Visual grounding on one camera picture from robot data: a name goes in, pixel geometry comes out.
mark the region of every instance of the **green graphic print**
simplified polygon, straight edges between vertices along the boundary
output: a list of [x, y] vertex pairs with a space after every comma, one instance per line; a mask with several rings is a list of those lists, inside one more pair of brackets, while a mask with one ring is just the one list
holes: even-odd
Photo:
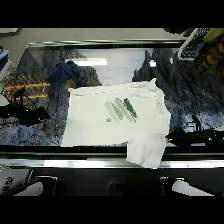
[[123, 120], [124, 117], [130, 122], [136, 122], [138, 118], [136, 111], [127, 98], [124, 99], [124, 102], [116, 98], [115, 104], [107, 101], [104, 105], [111, 116], [111, 118], [106, 119], [106, 122], [118, 122], [119, 120]]

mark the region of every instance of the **gray floor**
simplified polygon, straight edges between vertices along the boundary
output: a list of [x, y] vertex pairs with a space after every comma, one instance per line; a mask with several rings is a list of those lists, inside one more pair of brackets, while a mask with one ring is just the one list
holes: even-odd
[[23, 28], [16, 36], [0, 37], [0, 45], [10, 50], [17, 66], [29, 43], [71, 40], [186, 39], [162, 28]]

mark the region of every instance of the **white t-shirt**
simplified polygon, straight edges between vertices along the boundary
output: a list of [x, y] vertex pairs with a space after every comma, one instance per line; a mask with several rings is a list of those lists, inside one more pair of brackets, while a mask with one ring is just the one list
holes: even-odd
[[166, 147], [170, 113], [151, 82], [69, 89], [63, 147], [127, 142], [127, 160], [157, 168]]

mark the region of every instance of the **shirt logo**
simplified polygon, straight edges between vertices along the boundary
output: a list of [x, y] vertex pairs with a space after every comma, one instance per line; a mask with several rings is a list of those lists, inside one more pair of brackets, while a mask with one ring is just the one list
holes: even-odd
[[106, 119], [106, 122], [116, 121], [119, 122], [124, 118], [128, 119], [130, 122], [136, 122], [138, 119], [137, 113], [131, 105], [130, 101], [125, 98], [122, 102], [118, 97], [115, 99], [115, 103], [107, 101], [105, 107], [110, 114], [110, 118]]

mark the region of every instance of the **glass tabletop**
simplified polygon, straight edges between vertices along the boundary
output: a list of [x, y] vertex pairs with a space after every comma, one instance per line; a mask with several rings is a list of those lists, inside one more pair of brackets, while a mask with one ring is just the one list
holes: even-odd
[[[92, 45], [39, 44], [28, 47], [4, 94], [26, 87], [28, 107], [44, 107], [50, 119], [25, 126], [18, 123], [0, 126], [0, 145], [60, 146], [69, 106], [68, 88], [108, 86], [151, 81], [165, 94], [171, 113], [170, 132], [182, 127], [186, 132], [192, 115], [204, 130], [224, 125], [224, 81], [209, 73], [198, 74], [193, 62], [178, 59], [182, 43], [141, 43]], [[46, 78], [60, 61], [72, 60], [82, 71], [64, 84], [48, 83]]]

